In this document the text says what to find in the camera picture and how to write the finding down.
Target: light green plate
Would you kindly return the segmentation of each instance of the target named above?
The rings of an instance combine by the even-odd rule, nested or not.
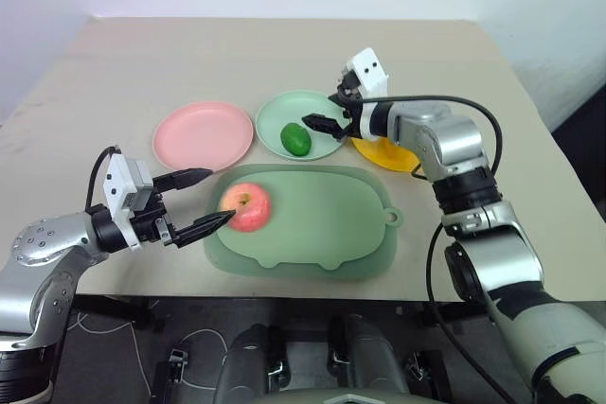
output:
[[[274,212],[256,232],[225,226],[205,238],[206,255],[217,268],[255,276],[365,279],[391,264],[402,216],[371,173],[340,166],[235,167],[217,182],[207,211],[215,211],[226,188],[237,182],[263,185]]]
[[[343,118],[343,109],[325,95],[308,90],[296,90],[273,97],[258,110],[255,119],[257,136],[263,145],[276,155],[296,161],[317,160],[341,147],[341,143],[329,134],[307,128],[301,120],[307,114],[322,114],[335,118],[342,127],[348,123]],[[291,122],[305,128],[312,138],[312,149],[305,156],[294,156],[282,146],[280,132]]]

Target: green lime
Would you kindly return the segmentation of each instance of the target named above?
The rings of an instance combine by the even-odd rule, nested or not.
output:
[[[312,139],[307,130],[296,123],[287,124],[280,133],[284,149],[294,156],[305,156],[312,148]]]

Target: green cutting board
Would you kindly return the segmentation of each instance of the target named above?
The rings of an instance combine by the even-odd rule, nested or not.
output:
[[[226,188],[240,182],[265,188],[272,215],[253,233],[225,226],[205,239],[208,258],[221,270],[363,279],[393,260],[401,213],[371,173],[355,167],[236,167],[218,181],[208,211],[216,211]]]

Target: floor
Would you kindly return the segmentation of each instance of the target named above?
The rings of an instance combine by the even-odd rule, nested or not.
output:
[[[142,367],[152,382],[154,365],[168,357],[170,349],[188,333],[200,328],[221,332],[230,344],[252,324],[280,325],[298,333],[298,341],[288,343],[293,372],[289,388],[329,388],[336,382],[326,371],[326,345],[321,343],[328,317],[352,312],[373,321],[391,341],[400,358],[411,350],[439,349],[444,355],[454,400],[459,404],[500,402],[444,338],[439,328],[420,328],[419,306],[414,303],[313,301],[288,299],[169,299],[154,302],[154,314],[166,319],[161,333],[152,329],[131,330],[123,326],[108,334],[90,334],[75,324],[69,330],[53,402],[58,403],[146,403],[148,391],[137,363],[133,331]],[[580,304],[603,324],[603,302]],[[123,321],[91,315],[81,323],[91,330],[110,330]],[[487,317],[476,317],[452,325],[456,336],[470,352],[521,404],[530,403],[530,394],[513,368],[497,329]],[[192,336],[184,344],[190,355],[186,379],[212,387],[217,382],[223,359],[223,344],[213,333]],[[180,385],[172,403],[211,403],[213,392]]]

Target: pink plate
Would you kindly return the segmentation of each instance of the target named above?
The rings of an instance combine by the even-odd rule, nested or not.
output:
[[[153,152],[171,169],[218,171],[236,163],[250,147],[253,124],[241,109],[218,101],[188,104],[165,118],[153,134]]]

